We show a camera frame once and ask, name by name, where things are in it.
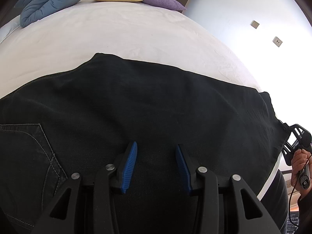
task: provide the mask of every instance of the blue gripper pad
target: blue gripper pad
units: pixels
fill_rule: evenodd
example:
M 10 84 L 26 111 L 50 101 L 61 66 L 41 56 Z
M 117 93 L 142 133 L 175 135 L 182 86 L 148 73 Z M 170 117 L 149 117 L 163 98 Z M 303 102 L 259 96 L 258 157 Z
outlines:
M 179 168 L 179 173 L 184 185 L 185 190 L 187 191 L 188 194 L 191 193 L 192 188 L 191 188 L 191 175 L 188 170 L 187 164 L 184 160 L 181 148 L 179 145 L 176 148 L 176 161 L 177 161 L 177 166 Z
M 138 145 L 136 142 L 133 142 L 126 164 L 124 166 L 124 170 L 122 172 L 122 182 L 121 182 L 122 193 L 126 193 L 127 189 L 129 188 L 137 155 L 138 155 Z

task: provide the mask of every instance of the black fabric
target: black fabric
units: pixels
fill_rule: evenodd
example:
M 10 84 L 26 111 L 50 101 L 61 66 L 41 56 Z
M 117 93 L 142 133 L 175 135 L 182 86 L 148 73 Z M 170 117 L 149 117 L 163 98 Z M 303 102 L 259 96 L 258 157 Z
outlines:
M 108 54 L 2 98 L 0 124 L 0 206 L 27 228 L 65 173 L 95 173 L 135 140 L 130 188 L 116 197 L 121 234 L 191 233 L 197 198 L 180 182 L 177 144 L 257 194 L 289 137 L 266 92 Z
M 312 214 L 312 190 L 303 199 L 298 199 L 299 224 L 302 223 L 309 214 Z
M 280 229 L 280 232 L 282 234 L 286 234 L 288 219 L 288 194 L 285 179 L 280 170 L 277 171 L 272 184 L 261 199 L 261 202 L 272 216 L 277 227 Z

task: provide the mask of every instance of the hand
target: hand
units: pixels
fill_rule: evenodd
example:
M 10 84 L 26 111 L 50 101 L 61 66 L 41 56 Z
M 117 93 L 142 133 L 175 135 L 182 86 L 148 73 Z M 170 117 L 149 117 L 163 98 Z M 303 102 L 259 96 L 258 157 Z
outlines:
M 291 185 L 294 187 L 297 182 L 297 174 L 302 170 L 302 168 L 305 166 L 305 163 L 308 161 L 308 158 L 311 156 L 311 153 L 304 150 L 299 149 L 294 153 L 294 157 L 291 160 L 292 165 L 292 172 L 291 172 Z M 309 168 L 310 168 L 310 180 L 312 183 L 312 157 L 309 160 Z M 312 185 L 307 190 L 304 190 L 300 184 L 299 181 L 297 182 L 297 185 L 295 189 L 301 194 L 301 198 L 304 198 L 312 189 Z

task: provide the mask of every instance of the bed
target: bed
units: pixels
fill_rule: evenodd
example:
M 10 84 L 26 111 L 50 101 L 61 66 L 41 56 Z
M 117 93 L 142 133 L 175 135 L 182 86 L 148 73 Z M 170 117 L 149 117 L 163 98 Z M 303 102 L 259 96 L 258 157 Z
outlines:
M 18 21 L 0 29 L 0 98 L 38 77 L 74 69 L 95 53 L 170 65 L 261 92 L 227 46 L 177 11 L 89 0 L 24 29 Z M 259 199 L 273 181 L 280 158 Z

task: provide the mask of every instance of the white wall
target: white wall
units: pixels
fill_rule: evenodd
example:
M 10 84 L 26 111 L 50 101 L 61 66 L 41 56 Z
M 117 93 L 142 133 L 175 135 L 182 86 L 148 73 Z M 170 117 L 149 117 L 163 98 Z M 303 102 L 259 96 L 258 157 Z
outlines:
M 184 14 L 233 50 L 280 120 L 312 132 L 312 27 L 294 0 L 191 0 Z

